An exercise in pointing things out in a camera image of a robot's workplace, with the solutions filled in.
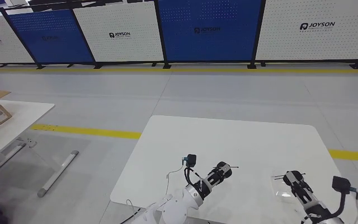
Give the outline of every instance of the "white panel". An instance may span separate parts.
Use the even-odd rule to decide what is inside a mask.
[[[267,0],[256,59],[356,59],[357,9],[357,0]]]
[[[74,9],[98,62],[163,60],[154,2]],[[114,38],[110,33],[129,33]]]
[[[33,63],[3,16],[0,16],[0,63]]]

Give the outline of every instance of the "yellow tape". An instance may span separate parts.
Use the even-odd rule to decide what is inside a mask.
[[[31,127],[32,130],[47,130],[51,132],[64,132],[72,134],[89,134],[92,136],[106,136],[113,138],[131,138],[139,139],[141,133],[139,132],[123,132],[120,130],[104,130],[94,128],[78,128],[68,126],[57,126],[47,124],[35,124]]]
[[[51,132],[63,132],[71,134],[88,134],[92,136],[105,136],[112,138],[130,138],[139,139],[141,133],[139,132],[124,132],[121,130],[104,130],[94,128],[78,128],[58,125],[35,124],[31,127],[32,130],[45,130]],[[358,160],[358,152],[345,150],[328,150],[332,158],[339,158],[342,160]]]
[[[340,158],[342,160],[358,160],[358,152],[345,150],[328,150],[332,158]]]
[[[358,73],[358,69],[242,69],[242,68],[0,68],[0,72],[251,72],[251,73]]]

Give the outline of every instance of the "clear plastic bag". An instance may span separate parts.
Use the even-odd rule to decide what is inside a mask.
[[[275,194],[275,198],[279,202],[297,204],[298,200],[291,192],[291,187],[287,186],[282,179],[286,171],[273,171],[271,175],[272,189]]]

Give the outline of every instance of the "white tabletop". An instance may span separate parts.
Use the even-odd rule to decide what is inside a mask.
[[[39,102],[8,100],[0,100],[0,105],[12,115],[12,118],[0,124],[0,151],[55,106]]]
[[[339,207],[340,194],[331,185],[333,175],[340,172],[314,127],[173,116],[151,117],[111,201],[125,204],[130,199],[133,205],[146,207],[161,199],[167,173],[179,169],[181,157],[189,153],[197,155],[194,169],[202,178],[220,161],[239,166],[198,211],[189,212],[191,217],[228,224],[298,224],[302,207],[295,199],[293,204],[279,202],[271,182],[272,174],[287,170],[306,172],[315,196],[332,213]],[[168,193],[186,185],[183,171],[171,174]],[[348,195],[340,217],[353,223],[355,216],[354,199]]]

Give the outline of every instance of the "perforated panel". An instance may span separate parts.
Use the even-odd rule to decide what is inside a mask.
[[[356,59],[357,41],[357,0],[267,0],[256,59]]]
[[[74,10],[98,62],[163,60],[154,2]]]
[[[9,17],[39,63],[92,62],[70,10]]]
[[[0,16],[0,63],[33,63],[3,16]]]
[[[168,60],[250,60],[261,0],[160,0]]]

